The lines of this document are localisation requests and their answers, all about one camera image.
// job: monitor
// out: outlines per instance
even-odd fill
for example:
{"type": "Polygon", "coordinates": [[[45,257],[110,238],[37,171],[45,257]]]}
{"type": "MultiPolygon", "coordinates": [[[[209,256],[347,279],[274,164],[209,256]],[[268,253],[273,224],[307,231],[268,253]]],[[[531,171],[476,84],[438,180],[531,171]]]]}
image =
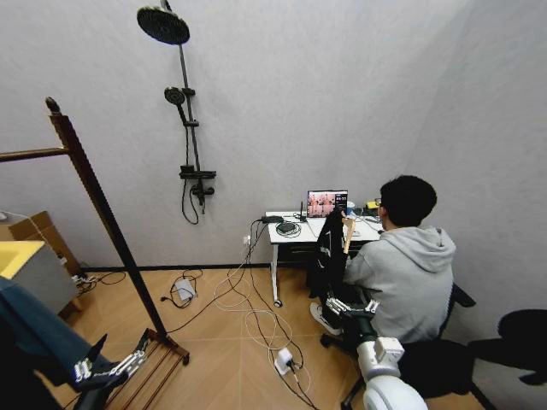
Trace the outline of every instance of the monitor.
{"type": "Polygon", "coordinates": [[[308,218],[325,218],[335,208],[345,212],[348,203],[347,190],[309,190],[308,218]]]}

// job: yellow object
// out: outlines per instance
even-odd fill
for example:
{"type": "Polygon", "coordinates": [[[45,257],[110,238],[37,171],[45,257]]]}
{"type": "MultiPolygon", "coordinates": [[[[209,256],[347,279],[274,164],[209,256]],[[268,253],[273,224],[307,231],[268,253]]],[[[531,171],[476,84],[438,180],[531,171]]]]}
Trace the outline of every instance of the yellow object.
{"type": "Polygon", "coordinates": [[[12,279],[43,246],[43,241],[0,241],[0,276],[12,279]]]}
{"type": "Polygon", "coordinates": [[[367,208],[368,209],[378,209],[378,205],[376,204],[376,201],[369,201],[369,202],[367,202],[367,208]]]}

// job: white robot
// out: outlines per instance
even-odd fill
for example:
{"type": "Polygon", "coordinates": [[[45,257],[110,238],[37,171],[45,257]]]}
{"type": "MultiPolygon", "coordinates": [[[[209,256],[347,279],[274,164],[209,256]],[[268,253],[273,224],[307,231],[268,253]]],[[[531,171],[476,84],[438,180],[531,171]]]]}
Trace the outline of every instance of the white robot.
{"type": "Polygon", "coordinates": [[[398,362],[404,348],[395,337],[378,337],[370,324],[379,303],[354,308],[329,297],[326,305],[338,316],[355,321],[359,367],[367,385],[363,401],[367,410],[427,410],[416,390],[400,379],[398,362]]]}

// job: baseboard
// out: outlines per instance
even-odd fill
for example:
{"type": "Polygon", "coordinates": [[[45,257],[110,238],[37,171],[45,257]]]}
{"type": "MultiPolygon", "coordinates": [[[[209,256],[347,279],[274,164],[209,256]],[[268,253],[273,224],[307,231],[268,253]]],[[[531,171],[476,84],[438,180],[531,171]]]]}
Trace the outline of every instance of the baseboard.
{"type": "MultiPolygon", "coordinates": [[[[138,266],[139,271],[184,271],[185,269],[232,269],[239,267],[239,263],[227,263],[220,265],[156,265],[156,266],[138,266]]],[[[297,262],[278,262],[278,267],[296,267],[300,266],[297,262]]],[[[267,262],[251,263],[245,267],[269,267],[267,262]]],[[[82,267],[82,272],[124,272],[123,266],[91,266],[82,267]]]]}
{"type": "Polygon", "coordinates": [[[479,401],[482,407],[485,408],[485,410],[497,410],[496,406],[494,406],[492,402],[488,400],[488,397],[485,396],[485,394],[479,389],[479,386],[477,386],[475,383],[471,383],[471,393],[473,393],[475,398],[479,401]]]}

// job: man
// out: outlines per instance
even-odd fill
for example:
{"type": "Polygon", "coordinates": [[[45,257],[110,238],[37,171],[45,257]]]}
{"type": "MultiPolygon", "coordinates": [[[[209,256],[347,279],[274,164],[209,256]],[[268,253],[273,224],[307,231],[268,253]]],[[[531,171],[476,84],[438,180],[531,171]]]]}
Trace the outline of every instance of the man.
{"type": "MultiPolygon", "coordinates": [[[[388,182],[380,194],[378,216],[385,232],[348,262],[344,283],[369,289],[379,301],[372,320],[379,335],[401,343],[433,339],[446,318],[456,251],[444,230],[420,226],[437,194],[410,175],[388,182]]],[[[322,306],[312,303],[310,310],[330,332],[340,333],[323,318],[322,306]]]]}

